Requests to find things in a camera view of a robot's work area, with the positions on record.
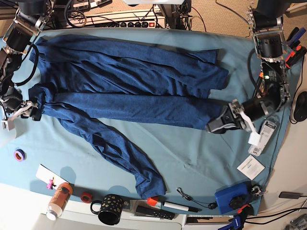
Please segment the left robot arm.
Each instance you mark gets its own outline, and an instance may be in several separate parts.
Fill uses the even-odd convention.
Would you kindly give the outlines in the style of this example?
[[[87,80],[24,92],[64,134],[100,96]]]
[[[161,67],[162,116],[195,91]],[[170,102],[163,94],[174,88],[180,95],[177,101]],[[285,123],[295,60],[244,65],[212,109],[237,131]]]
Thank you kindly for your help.
[[[290,5],[289,0],[259,0],[256,8],[249,7],[245,21],[254,48],[248,55],[247,68],[255,94],[243,103],[233,100],[224,106],[219,117],[207,124],[208,132],[236,129],[253,132],[254,121],[279,111],[290,99],[283,57],[287,49],[283,14]]]

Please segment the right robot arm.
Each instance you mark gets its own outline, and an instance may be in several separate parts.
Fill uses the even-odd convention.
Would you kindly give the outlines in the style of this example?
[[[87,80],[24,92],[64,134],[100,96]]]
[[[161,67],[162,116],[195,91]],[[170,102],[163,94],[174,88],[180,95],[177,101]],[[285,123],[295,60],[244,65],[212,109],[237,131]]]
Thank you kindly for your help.
[[[21,92],[16,87],[31,80],[38,57],[35,57],[33,70],[27,79],[14,83],[12,78],[31,49],[38,55],[35,40],[51,18],[55,3],[55,0],[16,1],[15,18],[2,39],[5,46],[0,49],[0,106],[4,123],[14,119],[7,114],[30,117],[33,108],[37,108],[36,103],[23,100]]]

